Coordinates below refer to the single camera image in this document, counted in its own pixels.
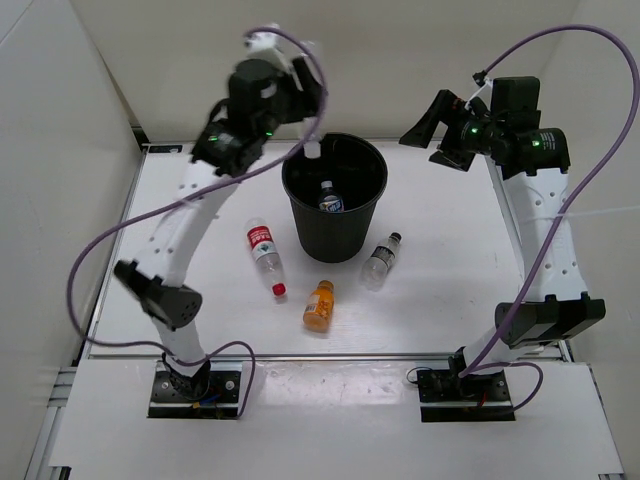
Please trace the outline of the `clear bottle blue cap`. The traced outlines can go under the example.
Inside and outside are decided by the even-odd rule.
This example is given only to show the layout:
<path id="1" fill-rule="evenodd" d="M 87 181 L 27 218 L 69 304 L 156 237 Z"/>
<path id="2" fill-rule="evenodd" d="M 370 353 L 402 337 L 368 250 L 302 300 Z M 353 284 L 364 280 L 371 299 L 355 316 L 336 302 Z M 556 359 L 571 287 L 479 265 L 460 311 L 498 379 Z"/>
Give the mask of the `clear bottle blue cap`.
<path id="1" fill-rule="evenodd" d="M 309 159 L 319 158 L 321 156 L 321 135 L 318 132 L 318 127 L 315 127 L 316 118 L 307 118 L 304 120 L 303 124 L 302 134 L 305 134 L 308 131 L 311 132 L 308 141 L 303 146 L 304 155 Z"/>

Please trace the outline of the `clear bottle white cap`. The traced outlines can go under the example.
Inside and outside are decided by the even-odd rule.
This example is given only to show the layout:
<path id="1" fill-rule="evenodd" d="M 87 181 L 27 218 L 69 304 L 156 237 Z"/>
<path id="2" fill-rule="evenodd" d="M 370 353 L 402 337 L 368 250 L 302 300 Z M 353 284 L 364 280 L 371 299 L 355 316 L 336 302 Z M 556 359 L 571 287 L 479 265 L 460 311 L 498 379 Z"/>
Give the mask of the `clear bottle white cap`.
<path id="1" fill-rule="evenodd" d="M 321 184 L 321 194 L 318 200 L 318 208 L 328 213 L 340 213 L 345 210 L 344 200 L 333 186 L 333 182 L 325 180 Z"/>

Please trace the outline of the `clear bottle red label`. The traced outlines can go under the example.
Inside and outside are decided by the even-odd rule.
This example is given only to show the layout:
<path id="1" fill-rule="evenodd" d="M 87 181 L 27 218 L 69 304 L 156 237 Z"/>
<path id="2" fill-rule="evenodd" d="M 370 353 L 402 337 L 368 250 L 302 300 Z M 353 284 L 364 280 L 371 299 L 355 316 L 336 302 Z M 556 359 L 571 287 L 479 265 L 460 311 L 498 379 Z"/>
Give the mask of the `clear bottle red label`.
<path id="1" fill-rule="evenodd" d="M 250 219 L 246 226 L 246 239 L 261 280 L 276 299 L 287 294 L 284 268 L 267 222 L 260 217 Z"/>

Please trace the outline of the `clear bottle black cap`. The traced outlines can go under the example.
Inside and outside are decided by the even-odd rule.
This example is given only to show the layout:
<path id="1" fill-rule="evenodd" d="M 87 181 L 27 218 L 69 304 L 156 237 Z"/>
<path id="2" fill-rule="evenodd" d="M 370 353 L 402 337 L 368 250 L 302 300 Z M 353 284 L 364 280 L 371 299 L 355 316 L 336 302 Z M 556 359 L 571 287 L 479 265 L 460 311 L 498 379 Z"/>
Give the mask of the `clear bottle black cap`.
<path id="1" fill-rule="evenodd" d="M 378 291 L 382 288 L 395 263 L 401 240 L 400 233 L 392 232 L 388 238 L 376 246 L 366 260 L 361 270 L 360 280 L 367 289 Z"/>

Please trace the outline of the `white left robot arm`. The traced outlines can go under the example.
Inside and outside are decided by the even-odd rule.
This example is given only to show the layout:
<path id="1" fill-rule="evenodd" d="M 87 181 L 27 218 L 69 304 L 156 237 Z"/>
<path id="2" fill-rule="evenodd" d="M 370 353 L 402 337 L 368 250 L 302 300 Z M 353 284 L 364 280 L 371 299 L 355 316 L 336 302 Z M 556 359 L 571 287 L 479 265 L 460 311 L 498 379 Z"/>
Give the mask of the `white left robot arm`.
<path id="1" fill-rule="evenodd" d="M 186 286 L 200 241 L 238 179 L 260 159 L 276 130 L 323 112 L 323 89 L 301 54 L 287 59 L 275 26 L 252 33 L 247 57 L 228 79 L 199 135 L 180 183 L 181 200 L 162 215 L 145 247 L 114 274 L 151 319 L 165 348 L 162 360 L 174 390 L 188 401 L 210 391 L 210 362 L 195 325 L 202 297 Z"/>

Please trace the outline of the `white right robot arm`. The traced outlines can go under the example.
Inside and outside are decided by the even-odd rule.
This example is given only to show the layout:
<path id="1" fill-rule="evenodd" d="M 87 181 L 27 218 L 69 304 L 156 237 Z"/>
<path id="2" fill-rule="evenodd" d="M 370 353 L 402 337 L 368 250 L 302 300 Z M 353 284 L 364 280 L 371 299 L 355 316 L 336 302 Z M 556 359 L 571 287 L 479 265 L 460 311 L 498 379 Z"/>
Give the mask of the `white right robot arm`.
<path id="1" fill-rule="evenodd" d="M 426 148 L 439 125 L 445 133 L 430 160 L 468 171 L 483 156 L 524 281 L 515 300 L 496 306 L 494 324 L 460 350 L 462 363 L 449 387 L 470 400 L 522 354 L 569 340 L 605 317 L 601 299 L 591 296 L 581 274 L 570 222 L 570 156 L 559 128 L 543 128 L 538 108 L 540 81 L 502 77 L 490 83 L 491 98 L 468 100 L 438 91 L 400 144 Z"/>

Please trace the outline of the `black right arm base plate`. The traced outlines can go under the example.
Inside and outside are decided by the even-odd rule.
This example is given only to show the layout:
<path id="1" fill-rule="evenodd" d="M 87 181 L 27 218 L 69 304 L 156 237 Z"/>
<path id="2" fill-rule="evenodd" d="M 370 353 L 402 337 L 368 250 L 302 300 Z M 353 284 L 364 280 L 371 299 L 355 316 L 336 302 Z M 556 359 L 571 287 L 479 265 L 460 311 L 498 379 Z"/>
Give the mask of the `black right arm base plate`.
<path id="1" fill-rule="evenodd" d="M 504 373 L 459 379 L 449 370 L 415 367 L 407 372 L 406 379 L 418 388 L 423 423 L 515 420 Z"/>

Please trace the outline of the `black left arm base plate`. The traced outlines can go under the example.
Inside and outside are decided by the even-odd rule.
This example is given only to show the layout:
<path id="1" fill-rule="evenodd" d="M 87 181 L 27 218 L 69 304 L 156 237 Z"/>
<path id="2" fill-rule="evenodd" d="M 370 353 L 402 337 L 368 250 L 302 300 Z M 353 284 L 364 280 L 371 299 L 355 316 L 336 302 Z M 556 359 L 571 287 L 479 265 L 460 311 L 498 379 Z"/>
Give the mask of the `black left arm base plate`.
<path id="1" fill-rule="evenodd" d="M 149 395 L 150 419 L 232 420 L 240 410 L 241 362 L 212 362 L 208 379 L 178 389 L 176 377 L 158 361 Z"/>

